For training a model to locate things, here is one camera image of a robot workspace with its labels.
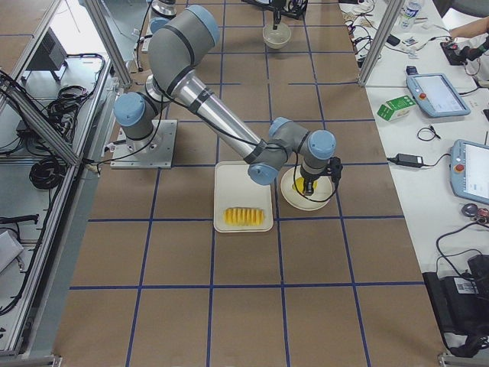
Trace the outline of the person forearm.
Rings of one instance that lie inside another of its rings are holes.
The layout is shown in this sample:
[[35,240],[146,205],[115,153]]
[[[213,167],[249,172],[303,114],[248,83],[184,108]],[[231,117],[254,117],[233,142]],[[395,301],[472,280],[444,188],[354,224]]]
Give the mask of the person forearm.
[[480,18],[476,21],[451,29],[449,35],[452,39],[456,39],[459,37],[473,38],[482,34],[487,34],[488,22],[488,17]]

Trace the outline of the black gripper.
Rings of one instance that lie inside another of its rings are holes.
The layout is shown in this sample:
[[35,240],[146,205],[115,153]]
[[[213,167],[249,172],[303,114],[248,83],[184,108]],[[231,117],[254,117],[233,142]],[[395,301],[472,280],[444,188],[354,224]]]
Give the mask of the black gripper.
[[273,30],[277,30],[277,25],[281,23],[281,11],[285,7],[285,0],[271,0],[270,6],[274,10],[273,14]]
[[319,179],[317,175],[303,175],[303,193],[314,193],[316,181]]

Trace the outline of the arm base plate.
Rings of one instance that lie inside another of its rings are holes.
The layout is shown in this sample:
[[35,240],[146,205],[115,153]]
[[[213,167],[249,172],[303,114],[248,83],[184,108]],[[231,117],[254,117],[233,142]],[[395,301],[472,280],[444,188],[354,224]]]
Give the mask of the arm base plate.
[[126,137],[120,127],[118,140],[123,140],[112,149],[110,166],[113,169],[170,169],[176,141],[176,119],[152,121],[154,130],[146,138],[135,141]]

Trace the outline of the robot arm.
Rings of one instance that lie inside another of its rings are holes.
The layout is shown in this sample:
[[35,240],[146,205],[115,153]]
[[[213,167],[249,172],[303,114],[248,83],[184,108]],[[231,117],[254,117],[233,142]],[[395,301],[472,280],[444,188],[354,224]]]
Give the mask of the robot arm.
[[169,102],[181,103],[206,122],[249,165],[248,175],[257,184],[271,184],[292,153],[300,154],[304,182],[299,191],[309,196],[313,184],[329,176],[341,179],[342,164],[334,157],[335,136],[310,132],[295,122],[277,118],[267,141],[250,130],[196,75],[195,67],[217,44],[219,28],[201,5],[185,8],[153,33],[148,48],[152,71],[140,92],[125,93],[114,104],[117,122],[128,141],[145,141],[154,133],[153,120]]
[[[148,27],[152,34],[162,29],[169,21],[176,17],[176,2],[175,1],[147,1],[149,8],[152,11],[152,19],[148,22]],[[285,1],[251,1],[253,5],[266,5],[274,11],[275,24],[280,22],[280,16]],[[191,10],[200,21],[211,31],[217,31],[218,25],[212,14],[201,5],[191,5],[187,7]]]

